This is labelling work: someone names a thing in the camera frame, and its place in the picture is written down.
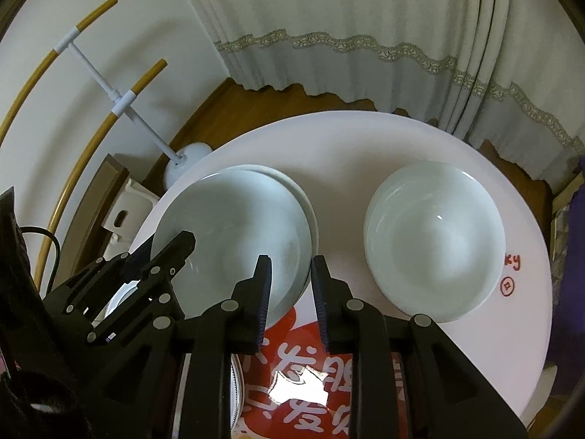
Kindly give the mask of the white bowl with label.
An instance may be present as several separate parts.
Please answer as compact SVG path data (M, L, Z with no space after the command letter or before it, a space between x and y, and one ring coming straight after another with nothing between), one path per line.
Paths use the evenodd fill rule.
M305 213L277 180L246 170L216 172L170 203L156 227L156 255L181 231L195 235L195 250L171 281L185 316L202 315L251 278L257 260L272 261L266 325L293 308L308 283L312 236Z

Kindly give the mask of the grey-rimmed white plate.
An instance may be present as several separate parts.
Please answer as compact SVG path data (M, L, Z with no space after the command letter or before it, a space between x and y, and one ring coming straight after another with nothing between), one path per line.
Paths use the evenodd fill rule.
M105 307L103 318L109 316L121 303L138 289L138 281L123 284ZM233 430L243 410L244 379L240 360L231 356L230 371L230 429Z

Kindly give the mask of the large white bowl back left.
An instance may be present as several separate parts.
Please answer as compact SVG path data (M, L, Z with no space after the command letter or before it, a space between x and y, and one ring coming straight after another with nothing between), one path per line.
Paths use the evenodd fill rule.
M282 186L284 186L294 196L294 198L301 206L302 211L305 213L305 218L309 226L310 236L312 236L312 256L315 256L318 253L319 229L316 214L305 191L296 181L294 181L284 172L271 168L267 165L232 165L226 169L223 169L223 172L227 172L228 170L246 170L246 172L259 172L261 175L277 180Z

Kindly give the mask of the white barre stand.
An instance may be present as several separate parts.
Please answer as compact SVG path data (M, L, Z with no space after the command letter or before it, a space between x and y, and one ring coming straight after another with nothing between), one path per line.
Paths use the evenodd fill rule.
M164 59L159 60L128 91L121 94L116 88L109 84L109 82L102 76L97 68L91 64L90 60L85 57L85 54L76 45L75 40L80 33L81 30L78 26L73 27L53 47L54 51L59 56L65 50L71 50L111 100L112 110L110 111L110 114L113 116L112 121L117 121L121 116L128 117L136 126L140 127L156 147L169 158L170 161L167 163L165 171L163 172L163 188L168 190L184 173L188 172L207 155L211 154L212 148L205 143L197 142L188 144L176 152L133 108L133 103L137 99L137 96L164 68L167 67L167 62Z

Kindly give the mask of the purple cloth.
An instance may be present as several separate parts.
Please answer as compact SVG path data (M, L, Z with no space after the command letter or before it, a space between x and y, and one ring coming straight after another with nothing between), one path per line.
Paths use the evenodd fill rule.
M550 359L564 376L584 372L584 183L568 203L566 256L553 313Z

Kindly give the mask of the lower wooden ballet bar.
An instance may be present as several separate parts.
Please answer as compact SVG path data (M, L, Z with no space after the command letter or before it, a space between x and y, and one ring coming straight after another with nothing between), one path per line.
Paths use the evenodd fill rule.
M104 121L101 123L93 137L87 143L78 161L75 163L69 174L64 188L60 193L56 206L53 208L52 216L48 225L48 231L51 234L57 232L57 227L63 218L64 210L71 199L72 193L78 184L81 175L89 164L91 158L104 141L112 127L121 117L121 115L131 107L138 95L167 67L165 59L158 60L122 97L116 102L110 110Z

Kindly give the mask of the wooden ballet bar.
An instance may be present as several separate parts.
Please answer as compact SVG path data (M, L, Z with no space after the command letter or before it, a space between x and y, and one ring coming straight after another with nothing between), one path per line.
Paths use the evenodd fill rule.
M78 22L72 29L70 29L65 36L46 54L43 60L38 64L33 73L29 76L16 98L12 102L6 116L1 123L1 141L3 144L14 120L19 111L24 105L26 99L35 88L37 83L41 80L50 66L57 60L57 58L64 52L68 46L75 41L75 39L92 25L98 18L109 11L118 3L118 0L106 0L80 22Z
M75 163L69 174L64 188L60 193L56 206L53 208L52 216L48 225L48 231L51 234L57 232L57 227L63 218L64 210L71 199L72 193L78 184L81 175L89 164L91 158L104 141L112 127L121 117L121 115L131 107L138 95L167 67L165 59L158 60L122 97L116 102L110 110L104 121L101 123L93 137L87 143L78 161Z

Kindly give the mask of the upper wooden ballet bar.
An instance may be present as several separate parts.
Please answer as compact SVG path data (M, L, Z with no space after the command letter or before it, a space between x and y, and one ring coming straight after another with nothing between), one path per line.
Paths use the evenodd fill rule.
M68 46L75 41L75 39L92 25L98 18L109 11L118 3L118 0L106 0L80 22L78 22L72 29L70 29L65 36L46 54L43 60L38 64L33 73L29 76L16 98L12 102L6 116L1 123L1 141L3 144L14 120L19 111L24 105L26 99L35 88L37 83L41 80L50 66L57 60L57 58L64 52Z

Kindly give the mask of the grey-white curtain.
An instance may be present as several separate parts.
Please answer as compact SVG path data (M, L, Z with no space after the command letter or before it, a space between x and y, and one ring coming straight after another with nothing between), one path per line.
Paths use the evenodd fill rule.
M248 89L404 109L561 190L584 155L584 41L558 0L188 0Z

